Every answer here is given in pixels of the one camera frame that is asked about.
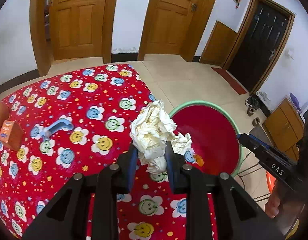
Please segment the person's right hand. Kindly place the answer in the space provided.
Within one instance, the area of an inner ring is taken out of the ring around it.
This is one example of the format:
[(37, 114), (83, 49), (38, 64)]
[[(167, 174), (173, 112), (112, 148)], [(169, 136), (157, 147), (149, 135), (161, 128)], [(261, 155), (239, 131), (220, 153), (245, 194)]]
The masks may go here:
[(275, 186), (272, 189), (272, 193), (265, 204), (265, 213), (269, 218), (273, 219), (279, 214), (279, 206), (281, 204), (281, 185), (279, 181), (275, 181)]

